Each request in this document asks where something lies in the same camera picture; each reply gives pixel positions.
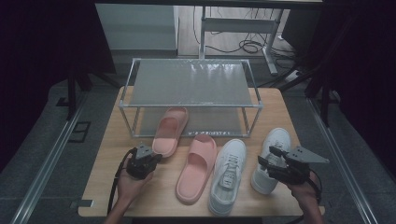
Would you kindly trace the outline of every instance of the gray floor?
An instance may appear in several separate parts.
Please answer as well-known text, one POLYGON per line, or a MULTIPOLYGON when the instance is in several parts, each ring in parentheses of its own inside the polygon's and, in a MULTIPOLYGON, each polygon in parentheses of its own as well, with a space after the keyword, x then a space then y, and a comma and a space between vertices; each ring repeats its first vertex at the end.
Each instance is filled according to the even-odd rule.
MULTIPOLYGON (((110 75, 124 83, 132 57, 172 58, 176 55, 115 55, 117 75, 110 75)), ((262 57, 250 58, 253 74, 260 85, 274 80, 262 57)), ((290 67, 289 61, 281 65, 290 67)), ((280 73, 286 68, 278 67, 280 73)), ((82 197, 93 162, 106 125, 115 103, 118 91, 104 81, 92 76, 93 89, 82 107, 80 122, 89 121, 91 127, 83 143, 68 142, 58 160, 49 181, 34 207, 28 223, 102 223, 103 217, 80 217, 76 203, 82 197)), ((329 158, 330 164, 312 164, 322 179, 324 190, 321 205, 326 208, 327 223, 395 223, 396 186, 388 173, 365 144, 359 134, 350 126, 340 112, 338 104, 329 108, 329 123, 333 139, 345 162, 338 164, 337 155, 317 122, 317 114, 304 97, 306 82, 283 92, 286 106, 294 128, 303 147, 329 158), (352 175, 345 175, 345 169, 352 175), (367 221, 364 212, 373 211, 375 221, 367 221)), ((0 176, 0 223, 9 223, 14 217, 44 159, 55 145, 66 124, 67 107, 56 106, 59 98, 67 93, 66 83, 55 85, 49 92, 48 103, 35 127, 26 137, 13 160, 0 176)), ((312 99, 318 105, 318 99, 312 99)), ((72 134, 70 139, 81 136, 72 134)), ((249 219, 226 219, 225 223, 286 223, 294 217, 260 217, 249 219)), ((125 218, 124 223, 131 223, 125 218)), ((170 219, 134 219, 134 223, 171 223, 170 219)))

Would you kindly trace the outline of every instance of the shelf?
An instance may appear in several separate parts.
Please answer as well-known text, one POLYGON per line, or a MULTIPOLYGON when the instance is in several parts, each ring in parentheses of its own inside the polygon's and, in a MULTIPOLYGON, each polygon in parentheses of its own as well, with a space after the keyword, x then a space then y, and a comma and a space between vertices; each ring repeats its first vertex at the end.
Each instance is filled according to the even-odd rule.
POLYGON ((175 106, 189 110, 183 136, 248 137, 263 104, 247 79, 254 83, 247 60, 134 59, 119 107, 132 137, 154 136, 163 113, 175 106), (253 120, 247 110, 257 111, 253 120))

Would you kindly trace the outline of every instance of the pink slipper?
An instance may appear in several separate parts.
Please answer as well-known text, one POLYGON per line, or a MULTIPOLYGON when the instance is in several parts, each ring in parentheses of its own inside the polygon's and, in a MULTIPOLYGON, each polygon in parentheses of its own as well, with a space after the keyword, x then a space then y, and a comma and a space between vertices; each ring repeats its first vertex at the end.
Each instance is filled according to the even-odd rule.
POLYGON ((158 125, 152 142, 152 150, 162 154, 164 158, 170 157, 176 150, 178 139, 189 119, 189 112, 184 107, 169 108, 158 125))
POLYGON ((212 173, 217 155, 216 142, 212 137, 207 134, 195 136, 176 185, 176 196, 181 202, 193 204, 198 201, 212 173))

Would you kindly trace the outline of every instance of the cable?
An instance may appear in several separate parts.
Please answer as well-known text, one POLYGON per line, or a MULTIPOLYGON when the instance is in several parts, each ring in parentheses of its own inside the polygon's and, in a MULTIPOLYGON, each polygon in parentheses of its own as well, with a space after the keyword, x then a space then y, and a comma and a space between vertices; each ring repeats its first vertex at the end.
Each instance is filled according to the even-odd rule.
POLYGON ((116 192, 116 186, 119 183, 119 177, 121 170, 123 169, 122 166, 126 161, 126 158, 132 154, 132 150, 129 150, 122 159, 122 162, 119 165, 119 169, 117 169, 116 174, 114 175, 113 185, 111 186, 110 196, 108 198, 108 206, 107 206, 107 214, 110 213, 111 209, 113 208, 113 200, 114 200, 114 193, 116 192))

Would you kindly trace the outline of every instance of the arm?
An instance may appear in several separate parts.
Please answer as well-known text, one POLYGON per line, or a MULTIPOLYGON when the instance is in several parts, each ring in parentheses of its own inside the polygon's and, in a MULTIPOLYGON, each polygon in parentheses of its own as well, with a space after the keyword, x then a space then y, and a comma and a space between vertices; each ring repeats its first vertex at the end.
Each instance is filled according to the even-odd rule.
POLYGON ((122 169, 117 185, 119 198, 114 204, 113 209, 107 215, 105 224, 120 223, 126 210, 128 210, 131 203, 139 195, 141 189, 151 180, 153 173, 151 172, 146 179, 136 180, 132 178, 125 169, 122 169))
MULTIPOLYGON (((311 172, 310 178, 314 183, 318 183, 318 178, 311 172)), ((318 201, 314 189, 308 184, 302 185, 287 185, 291 190, 291 195, 296 198, 300 208, 304 213, 304 222, 307 224, 321 224, 324 223, 323 216, 318 207, 318 201)))

